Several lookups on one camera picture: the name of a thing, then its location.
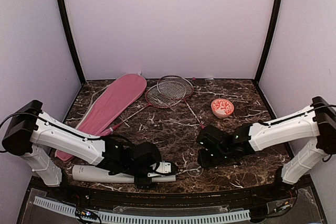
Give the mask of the clear plastic tube lid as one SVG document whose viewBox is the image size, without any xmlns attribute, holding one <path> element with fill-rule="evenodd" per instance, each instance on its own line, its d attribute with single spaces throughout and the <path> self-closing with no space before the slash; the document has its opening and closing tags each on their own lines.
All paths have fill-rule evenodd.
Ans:
<svg viewBox="0 0 336 224">
<path fill-rule="evenodd" d="M 186 173 L 193 178 L 200 177 L 204 169 L 196 162 L 189 163 L 186 167 Z"/>
</svg>

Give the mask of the white shuttlecock tube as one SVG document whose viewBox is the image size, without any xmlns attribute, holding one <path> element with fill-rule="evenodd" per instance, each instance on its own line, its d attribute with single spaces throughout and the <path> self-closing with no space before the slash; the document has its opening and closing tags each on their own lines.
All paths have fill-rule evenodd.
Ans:
<svg viewBox="0 0 336 224">
<path fill-rule="evenodd" d="M 93 183 L 118 183 L 118 184 L 134 184 L 135 178 L 132 175 L 118 173 L 116 175 L 109 175 L 109 171 L 95 166 L 74 165 L 72 168 L 72 177 L 80 182 Z M 147 178 L 154 183 L 175 182 L 176 175 L 168 175 L 164 173 L 159 175 L 157 173 L 148 173 Z"/>
</svg>

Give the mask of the pink racket cover bag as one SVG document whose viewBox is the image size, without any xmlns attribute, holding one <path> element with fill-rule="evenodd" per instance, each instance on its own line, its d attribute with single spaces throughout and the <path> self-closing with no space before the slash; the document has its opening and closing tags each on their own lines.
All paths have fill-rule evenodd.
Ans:
<svg viewBox="0 0 336 224">
<path fill-rule="evenodd" d="M 76 129 L 91 135 L 106 136 L 110 124 L 146 90 L 146 79 L 135 73 L 125 74 L 108 85 L 90 105 Z"/>
</svg>

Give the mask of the red racket underneath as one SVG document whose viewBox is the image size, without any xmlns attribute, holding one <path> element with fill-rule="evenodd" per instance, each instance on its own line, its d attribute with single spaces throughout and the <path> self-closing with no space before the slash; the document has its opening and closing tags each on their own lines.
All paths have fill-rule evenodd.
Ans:
<svg viewBox="0 0 336 224">
<path fill-rule="evenodd" d="M 175 106 L 176 104 L 178 104 L 181 101 L 181 100 L 170 100 L 170 99 L 164 97 L 163 95 L 161 95 L 159 93 L 158 89 L 157 89 L 157 84 L 148 89 L 148 91 L 145 94 L 145 99 L 146 99 L 146 102 L 147 102 L 147 105 L 145 107 L 143 107 L 139 111 L 131 114 L 129 117 L 127 117 L 126 119 L 124 119 L 123 121 L 118 123 L 117 125 L 114 125 L 112 127 L 109 127 L 108 129 L 105 129 L 100 134 L 102 136 L 107 136 L 107 135 L 111 134 L 121 124 L 123 124 L 127 120 L 131 119 L 132 117 L 134 117 L 135 115 L 137 115 L 138 113 L 140 113 L 142 110 L 144 110 L 145 108 L 147 108 L 149 106 L 153 106 L 153 107 L 159 108 L 159 109 L 168 109 L 168 108 L 171 108 L 171 107 Z"/>
</svg>

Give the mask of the red racket with visible handle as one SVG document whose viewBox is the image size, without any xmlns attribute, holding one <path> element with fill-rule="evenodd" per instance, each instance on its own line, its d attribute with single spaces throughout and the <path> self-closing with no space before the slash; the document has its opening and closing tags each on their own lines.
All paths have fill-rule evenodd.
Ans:
<svg viewBox="0 0 336 224">
<path fill-rule="evenodd" d="M 186 101 L 194 93 L 194 87 L 190 81 L 180 76 L 163 76 L 158 80 L 157 88 L 161 95 L 170 100 L 183 100 L 200 127 L 204 128 L 204 125 Z"/>
</svg>

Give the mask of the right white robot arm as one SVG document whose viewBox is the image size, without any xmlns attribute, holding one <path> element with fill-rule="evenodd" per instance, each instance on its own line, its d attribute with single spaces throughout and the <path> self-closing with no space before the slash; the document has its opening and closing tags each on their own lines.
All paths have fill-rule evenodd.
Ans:
<svg viewBox="0 0 336 224">
<path fill-rule="evenodd" d="M 312 98 L 309 106 L 296 113 L 245 124 L 231 134 L 213 125 L 204 127 L 196 138 L 202 147 L 197 162 L 202 168 L 231 165 L 244 156 L 302 138 L 309 141 L 277 170 L 275 183 L 268 187 L 269 197 L 278 200 L 319 161 L 335 155 L 335 105 L 322 97 Z"/>
</svg>

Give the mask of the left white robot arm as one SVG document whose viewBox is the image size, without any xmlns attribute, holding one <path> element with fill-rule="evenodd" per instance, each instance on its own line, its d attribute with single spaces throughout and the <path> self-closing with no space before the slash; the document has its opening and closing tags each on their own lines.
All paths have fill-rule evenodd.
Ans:
<svg viewBox="0 0 336 224">
<path fill-rule="evenodd" d="M 87 162 L 72 168 L 76 181 L 135 184 L 140 189 L 176 181 L 178 167 L 164 161 L 155 144 L 134 144 L 119 134 L 96 136 L 78 131 L 52 118 L 41 109 L 42 105 L 33 100 L 1 122 L 9 123 L 2 140 L 3 152 L 24 159 L 61 200 L 71 200 L 74 189 L 44 146 Z"/>
</svg>

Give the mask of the red patterned bowl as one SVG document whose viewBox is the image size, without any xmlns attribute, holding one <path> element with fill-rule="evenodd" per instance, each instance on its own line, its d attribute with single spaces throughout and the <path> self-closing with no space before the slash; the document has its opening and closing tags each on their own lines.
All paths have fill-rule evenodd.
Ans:
<svg viewBox="0 0 336 224">
<path fill-rule="evenodd" d="M 233 114 L 234 105 L 226 99 L 215 99 L 211 102 L 213 114 L 218 118 L 226 118 Z"/>
</svg>

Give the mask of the small circuit board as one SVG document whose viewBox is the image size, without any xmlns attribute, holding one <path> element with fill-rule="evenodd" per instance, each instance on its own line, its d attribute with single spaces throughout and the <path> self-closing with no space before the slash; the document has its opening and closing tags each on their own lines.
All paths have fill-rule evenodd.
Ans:
<svg viewBox="0 0 336 224">
<path fill-rule="evenodd" d="M 84 209 L 84 208 L 76 208 L 75 216 L 81 220 L 85 221 L 96 221 L 98 220 L 98 216 L 95 212 Z"/>
</svg>

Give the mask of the black front table rail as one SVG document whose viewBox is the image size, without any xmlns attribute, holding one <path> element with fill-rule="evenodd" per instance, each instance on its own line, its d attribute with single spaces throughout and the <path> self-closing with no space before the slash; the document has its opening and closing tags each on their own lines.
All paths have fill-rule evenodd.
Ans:
<svg viewBox="0 0 336 224">
<path fill-rule="evenodd" d="M 297 196 L 296 186 L 280 186 L 273 176 L 262 178 L 251 173 L 227 176 L 180 176 L 174 183 L 157 184 L 151 189 L 137 189 L 133 184 L 85 183 L 71 181 L 65 190 L 47 188 L 32 177 L 29 190 L 37 189 L 49 197 L 78 203 L 85 207 L 259 207 L 273 200 Z"/>
</svg>

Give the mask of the right black frame post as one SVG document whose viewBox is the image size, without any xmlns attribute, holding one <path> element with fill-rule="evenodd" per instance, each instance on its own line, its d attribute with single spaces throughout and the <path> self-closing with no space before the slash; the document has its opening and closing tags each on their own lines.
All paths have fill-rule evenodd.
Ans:
<svg viewBox="0 0 336 224">
<path fill-rule="evenodd" d="M 272 40 L 274 37 L 274 33 L 275 33 L 275 29 L 276 29 L 276 25 L 277 25 L 277 20 L 278 20 L 278 15 L 279 15 L 279 11 L 280 11 L 280 6 L 281 6 L 281 0 L 274 0 L 273 6 L 272 6 L 272 12 L 271 12 L 271 16 L 270 16 L 270 21 L 269 21 L 269 26 L 268 26 L 268 30 L 267 30 L 267 34 L 266 34 L 266 39 L 265 39 L 265 43 L 263 46 L 263 50 L 260 56 L 260 61 L 258 64 L 258 68 L 254 77 L 254 85 L 255 86 L 259 86 L 259 83 L 261 81 L 265 66 L 266 66 L 266 62 L 267 62 L 267 58 L 270 52 L 270 48 L 271 48 L 271 44 L 272 44 Z"/>
</svg>

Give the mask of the black frame post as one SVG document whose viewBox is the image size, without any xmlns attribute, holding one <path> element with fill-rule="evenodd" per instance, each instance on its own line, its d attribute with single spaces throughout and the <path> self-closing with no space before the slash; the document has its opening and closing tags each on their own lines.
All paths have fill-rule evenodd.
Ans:
<svg viewBox="0 0 336 224">
<path fill-rule="evenodd" d="M 268 26 L 268 30 L 267 30 L 267 34 L 266 34 L 266 39 L 265 39 L 265 43 L 263 46 L 263 50 L 260 56 L 260 61 L 258 64 L 258 68 L 254 77 L 254 85 L 255 86 L 259 86 L 259 83 L 261 81 L 265 66 L 266 66 L 266 62 L 267 62 L 267 58 L 270 52 L 270 48 L 271 48 L 271 44 L 272 44 L 272 40 L 274 37 L 274 33 L 275 33 L 275 29 L 276 29 L 276 25 L 277 25 L 277 20 L 278 20 L 278 15 L 279 15 L 279 11 L 280 11 L 280 6 L 281 6 L 281 0 L 274 0 L 273 6 L 272 6 L 272 12 L 271 12 L 271 16 L 270 16 L 270 21 L 269 21 L 269 26 Z"/>
<path fill-rule="evenodd" d="M 84 75 L 84 72 L 83 72 L 83 69 L 82 69 L 82 66 L 79 60 L 79 56 L 76 50 L 75 41 L 72 35 L 65 0 L 57 0 L 57 4 L 58 4 L 58 9 L 59 9 L 60 18 L 61 18 L 64 33 L 65 33 L 67 45 L 70 51 L 71 59 L 75 67 L 79 82 L 81 86 L 83 86 L 86 83 L 86 79 L 85 79 L 85 75 Z"/>
</svg>

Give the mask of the left black frame post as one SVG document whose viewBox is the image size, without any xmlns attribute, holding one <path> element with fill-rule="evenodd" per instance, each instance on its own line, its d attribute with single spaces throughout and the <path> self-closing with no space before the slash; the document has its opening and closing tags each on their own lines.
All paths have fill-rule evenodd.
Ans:
<svg viewBox="0 0 336 224">
<path fill-rule="evenodd" d="M 61 18 L 64 33 L 65 33 L 67 45 L 70 51 L 71 59 L 75 67 L 79 82 L 81 86 L 83 86 L 86 83 L 86 79 L 85 79 L 85 75 L 84 75 L 84 72 L 83 72 L 83 69 L 82 69 L 82 66 L 79 60 L 79 56 L 76 50 L 75 41 L 72 35 L 65 0 L 57 0 L 57 4 L 58 4 L 58 9 L 59 9 L 60 18 Z"/>
</svg>

